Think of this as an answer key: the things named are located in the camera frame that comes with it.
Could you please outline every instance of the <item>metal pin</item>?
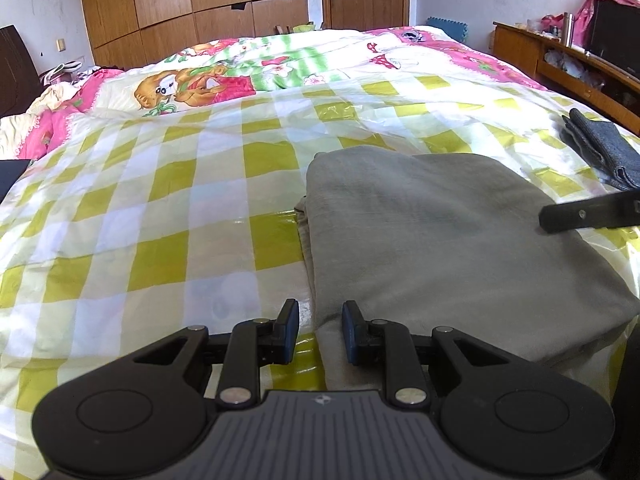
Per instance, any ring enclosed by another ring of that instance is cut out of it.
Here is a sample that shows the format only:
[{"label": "metal pin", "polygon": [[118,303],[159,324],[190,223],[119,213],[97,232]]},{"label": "metal pin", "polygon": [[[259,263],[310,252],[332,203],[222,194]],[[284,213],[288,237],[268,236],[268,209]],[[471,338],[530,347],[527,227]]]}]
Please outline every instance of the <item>metal pin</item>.
[{"label": "metal pin", "polygon": [[396,400],[403,404],[420,404],[427,398],[427,392],[420,388],[402,388],[396,391]]},{"label": "metal pin", "polygon": [[225,388],[220,392],[220,400],[227,404],[242,404],[251,399],[251,392],[240,386]]}]

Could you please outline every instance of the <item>bed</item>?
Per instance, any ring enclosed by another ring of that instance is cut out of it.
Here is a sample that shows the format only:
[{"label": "bed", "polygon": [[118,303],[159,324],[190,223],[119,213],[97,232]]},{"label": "bed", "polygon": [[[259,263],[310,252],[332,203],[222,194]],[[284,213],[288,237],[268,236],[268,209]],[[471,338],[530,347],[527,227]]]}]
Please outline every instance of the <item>bed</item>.
[{"label": "bed", "polygon": [[[558,136],[571,108],[598,114],[436,28],[212,41],[92,77],[28,132],[48,144],[0,206],[6,480],[46,469],[30,433],[44,394],[190,324],[228,332],[296,298],[294,362],[262,384],[324,386],[293,212],[317,152],[473,152],[557,202],[611,191]],[[636,295],[639,233],[582,233]],[[610,398],[629,331],[561,371]]]}]

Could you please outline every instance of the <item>dark gray cloth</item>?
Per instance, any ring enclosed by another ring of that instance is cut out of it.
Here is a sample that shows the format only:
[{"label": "dark gray cloth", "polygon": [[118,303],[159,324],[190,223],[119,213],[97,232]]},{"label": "dark gray cloth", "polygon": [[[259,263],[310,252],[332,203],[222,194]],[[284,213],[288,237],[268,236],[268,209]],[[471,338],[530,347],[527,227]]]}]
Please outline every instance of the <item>dark gray cloth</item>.
[{"label": "dark gray cloth", "polygon": [[607,184],[625,191],[640,189],[640,154],[615,124],[588,120],[576,108],[564,117],[564,124],[562,141],[604,176]]},{"label": "dark gray cloth", "polygon": [[330,388],[380,386],[348,365],[341,306],[416,334],[449,325],[547,364],[613,343],[638,299],[576,231],[544,234],[552,201],[490,158],[359,146],[308,167],[299,232]]}]

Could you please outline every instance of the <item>yellow and white checkered sheet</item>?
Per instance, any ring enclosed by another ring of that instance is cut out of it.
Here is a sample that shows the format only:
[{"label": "yellow and white checkered sheet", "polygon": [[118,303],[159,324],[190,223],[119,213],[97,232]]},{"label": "yellow and white checkered sheet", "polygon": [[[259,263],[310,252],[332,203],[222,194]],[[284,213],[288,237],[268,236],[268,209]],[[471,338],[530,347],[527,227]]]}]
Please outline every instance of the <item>yellow and white checkered sheet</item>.
[{"label": "yellow and white checkered sheet", "polygon": [[[0,476],[46,469],[30,433],[44,394],[189,324],[227,332],[296,298],[307,335],[263,385],[321,388],[293,213],[314,155],[479,153],[578,200],[607,189],[558,139],[571,107],[597,117],[517,84],[388,71],[164,116],[75,116],[0,206]],[[636,294],[638,235],[584,232]],[[574,376],[608,396],[623,342]]]}]

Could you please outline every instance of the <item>bottle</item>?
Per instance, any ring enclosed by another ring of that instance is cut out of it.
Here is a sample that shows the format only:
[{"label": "bottle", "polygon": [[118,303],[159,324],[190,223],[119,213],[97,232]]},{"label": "bottle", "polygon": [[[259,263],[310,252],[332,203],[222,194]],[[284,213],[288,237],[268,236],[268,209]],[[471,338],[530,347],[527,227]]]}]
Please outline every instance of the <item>bottle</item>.
[{"label": "bottle", "polygon": [[564,46],[572,46],[574,44],[574,25],[575,16],[571,13],[564,13],[564,22],[562,22],[562,38],[560,43]]}]

